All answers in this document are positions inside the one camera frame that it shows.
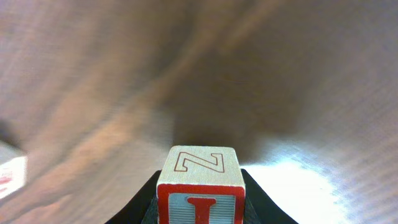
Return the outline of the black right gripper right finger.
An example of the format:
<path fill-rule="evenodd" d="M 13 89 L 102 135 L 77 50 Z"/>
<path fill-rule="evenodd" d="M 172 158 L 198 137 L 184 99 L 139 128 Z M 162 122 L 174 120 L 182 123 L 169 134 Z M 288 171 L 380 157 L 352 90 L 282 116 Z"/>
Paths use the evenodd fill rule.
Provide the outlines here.
<path fill-rule="evenodd" d="M 244 224 L 298 224 L 268 196 L 245 169 L 241 169 L 246 184 Z"/>

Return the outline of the red letter A block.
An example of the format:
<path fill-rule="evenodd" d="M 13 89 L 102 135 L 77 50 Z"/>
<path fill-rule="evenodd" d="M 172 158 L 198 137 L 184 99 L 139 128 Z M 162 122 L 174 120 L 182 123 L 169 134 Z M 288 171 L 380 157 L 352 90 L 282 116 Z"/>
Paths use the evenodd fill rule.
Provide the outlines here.
<path fill-rule="evenodd" d="M 26 175 L 26 152 L 1 141 L 1 199 L 22 188 Z"/>

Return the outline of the red letter I block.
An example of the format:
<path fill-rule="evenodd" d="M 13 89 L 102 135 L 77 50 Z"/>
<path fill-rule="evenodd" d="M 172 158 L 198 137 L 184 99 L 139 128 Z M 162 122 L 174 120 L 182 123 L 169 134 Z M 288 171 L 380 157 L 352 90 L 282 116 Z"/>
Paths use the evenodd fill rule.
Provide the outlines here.
<path fill-rule="evenodd" d="M 159 223 L 242 224 L 246 186 L 232 147 L 174 146 L 156 185 Z"/>

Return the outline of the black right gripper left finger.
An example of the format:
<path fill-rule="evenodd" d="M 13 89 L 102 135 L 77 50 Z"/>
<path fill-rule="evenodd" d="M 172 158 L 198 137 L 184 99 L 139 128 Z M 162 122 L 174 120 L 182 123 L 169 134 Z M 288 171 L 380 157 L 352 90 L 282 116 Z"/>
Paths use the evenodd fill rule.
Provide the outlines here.
<path fill-rule="evenodd" d="M 132 199 L 106 224 L 140 224 L 142 223 L 147 210 L 153 199 L 156 198 L 156 183 L 160 175 L 160 170 L 156 171 Z"/>

